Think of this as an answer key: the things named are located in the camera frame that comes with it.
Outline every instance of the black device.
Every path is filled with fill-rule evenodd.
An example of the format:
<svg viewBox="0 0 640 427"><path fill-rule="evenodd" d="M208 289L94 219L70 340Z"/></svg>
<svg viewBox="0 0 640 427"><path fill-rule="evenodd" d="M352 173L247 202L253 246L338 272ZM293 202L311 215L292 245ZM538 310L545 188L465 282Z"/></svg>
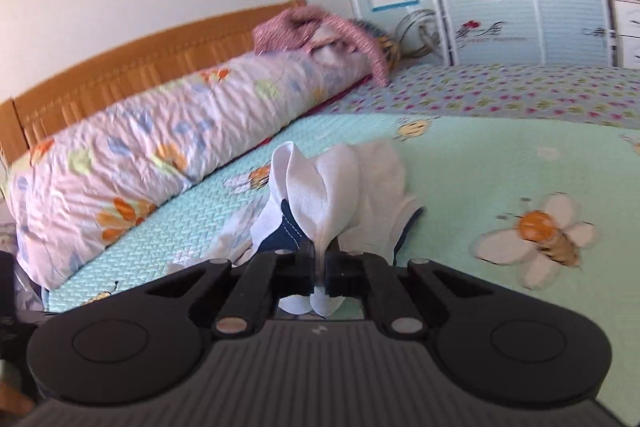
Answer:
<svg viewBox="0 0 640 427"><path fill-rule="evenodd" d="M427 260L334 242L204 262L58 315L27 360L48 400L21 427L619 427L595 399L607 337L567 309ZM275 319L309 295L360 321Z"/></svg>

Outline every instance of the pink blanket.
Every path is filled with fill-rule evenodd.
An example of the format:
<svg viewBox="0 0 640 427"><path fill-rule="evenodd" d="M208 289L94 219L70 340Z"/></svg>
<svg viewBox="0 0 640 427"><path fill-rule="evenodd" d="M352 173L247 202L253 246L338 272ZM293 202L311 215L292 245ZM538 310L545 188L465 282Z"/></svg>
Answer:
<svg viewBox="0 0 640 427"><path fill-rule="evenodd" d="M367 55L374 81L379 86L388 86L389 68L376 39L347 19L317 6L288 8L256 26L253 31L255 52L260 54L299 48L311 52L318 44L310 44L309 41L321 24L330 26L350 47Z"/></svg>

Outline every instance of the human hand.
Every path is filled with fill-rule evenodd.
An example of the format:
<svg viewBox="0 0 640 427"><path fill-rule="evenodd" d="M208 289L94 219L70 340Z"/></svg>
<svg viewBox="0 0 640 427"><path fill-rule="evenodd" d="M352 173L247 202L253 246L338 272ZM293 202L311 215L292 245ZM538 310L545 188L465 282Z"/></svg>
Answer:
<svg viewBox="0 0 640 427"><path fill-rule="evenodd" d="M0 382L0 411L16 416L27 416L35 407L33 401L12 389L6 382Z"/></svg>

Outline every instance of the drawer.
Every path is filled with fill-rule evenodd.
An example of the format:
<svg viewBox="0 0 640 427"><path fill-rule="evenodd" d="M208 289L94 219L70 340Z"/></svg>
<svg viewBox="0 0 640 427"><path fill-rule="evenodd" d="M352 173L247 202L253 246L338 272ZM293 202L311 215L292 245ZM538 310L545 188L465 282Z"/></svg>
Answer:
<svg viewBox="0 0 640 427"><path fill-rule="evenodd" d="M616 1L618 34L640 37L640 3Z"/></svg>
<svg viewBox="0 0 640 427"><path fill-rule="evenodd" d="M622 67L640 68L640 39L622 37Z"/></svg>

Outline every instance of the headboard panel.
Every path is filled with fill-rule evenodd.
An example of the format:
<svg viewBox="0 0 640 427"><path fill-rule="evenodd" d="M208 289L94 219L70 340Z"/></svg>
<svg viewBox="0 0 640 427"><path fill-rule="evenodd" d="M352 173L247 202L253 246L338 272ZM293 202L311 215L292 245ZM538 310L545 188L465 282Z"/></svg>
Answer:
<svg viewBox="0 0 640 427"><path fill-rule="evenodd" d="M292 0L178 26L73 66L0 105L0 148L11 163L118 100L246 53L256 25L304 4Z"/></svg>

